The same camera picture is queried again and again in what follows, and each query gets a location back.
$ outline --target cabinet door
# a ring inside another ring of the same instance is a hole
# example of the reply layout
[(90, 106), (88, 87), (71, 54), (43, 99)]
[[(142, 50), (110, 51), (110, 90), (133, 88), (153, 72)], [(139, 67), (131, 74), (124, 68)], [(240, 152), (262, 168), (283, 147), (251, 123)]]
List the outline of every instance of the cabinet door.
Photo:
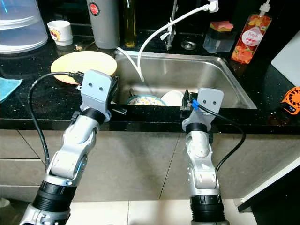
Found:
[(0, 186), (0, 198), (33, 202), (39, 186)]
[(44, 176), (40, 159), (0, 160), (0, 185), (40, 185)]
[(0, 130), (0, 158), (38, 158), (16, 130)]
[[(214, 134), (213, 163), (217, 163), (240, 141), (240, 134)], [(218, 172), (223, 198), (241, 198), (300, 157), (299, 135), (247, 135), (244, 144)], [(170, 165), (163, 199), (186, 199), (188, 155), (182, 134)]]
[[(36, 133), (20, 132), (44, 160)], [(62, 133), (45, 131), (50, 156), (60, 149)], [(88, 155), (75, 201), (158, 199), (179, 135), (98, 132), (96, 146)]]

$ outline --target blue cable connector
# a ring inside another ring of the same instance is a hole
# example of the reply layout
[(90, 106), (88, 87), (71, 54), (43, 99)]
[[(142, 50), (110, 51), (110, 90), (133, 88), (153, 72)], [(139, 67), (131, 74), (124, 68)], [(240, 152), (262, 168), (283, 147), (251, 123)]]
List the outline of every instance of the blue cable connector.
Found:
[(192, 107), (195, 109), (195, 110), (197, 110), (197, 109), (199, 109), (199, 102), (197, 102), (197, 100), (196, 99), (193, 99), (193, 101), (192, 101)]

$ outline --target kitchen sink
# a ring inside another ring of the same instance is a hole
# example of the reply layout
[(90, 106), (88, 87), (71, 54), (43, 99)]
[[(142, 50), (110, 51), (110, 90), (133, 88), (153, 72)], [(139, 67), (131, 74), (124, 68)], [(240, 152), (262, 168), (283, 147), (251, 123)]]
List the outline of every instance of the kitchen sink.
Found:
[[(135, 62), (137, 53), (128, 52)], [(205, 87), (224, 92), (222, 108), (256, 109), (219, 57), (145, 52), (141, 62), (145, 82), (141, 82), (138, 73), (123, 54), (118, 53), (116, 61), (119, 89), (115, 102), (119, 104), (127, 104), (131, 95), (149, 94), (161, 98), (171, 90), (198, 92), (199, 88)]]

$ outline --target stacked containers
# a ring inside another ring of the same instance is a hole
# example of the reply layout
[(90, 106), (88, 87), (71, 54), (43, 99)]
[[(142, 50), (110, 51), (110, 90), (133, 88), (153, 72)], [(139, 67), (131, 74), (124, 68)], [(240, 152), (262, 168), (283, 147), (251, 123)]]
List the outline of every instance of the stacked containers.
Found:
[(0, 0), (0, 53), (27, 52), (47, 39), (36, 0)]

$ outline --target dish soap bottle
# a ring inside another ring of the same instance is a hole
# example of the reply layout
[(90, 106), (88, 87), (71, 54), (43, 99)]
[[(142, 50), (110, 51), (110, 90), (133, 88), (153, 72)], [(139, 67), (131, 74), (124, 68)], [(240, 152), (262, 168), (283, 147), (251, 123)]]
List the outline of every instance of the dish soap bottle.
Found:
[(252, 60), (253, 55), (272, 20), (270, 16), (265, 14), (270, 9), (269, 2), (270, 0), (267, 0), (266, 3), (261, 5), (259, 13), (251, 14), (249, 16), (231, 55), (232, 60), (242, 64), (248, 64)]

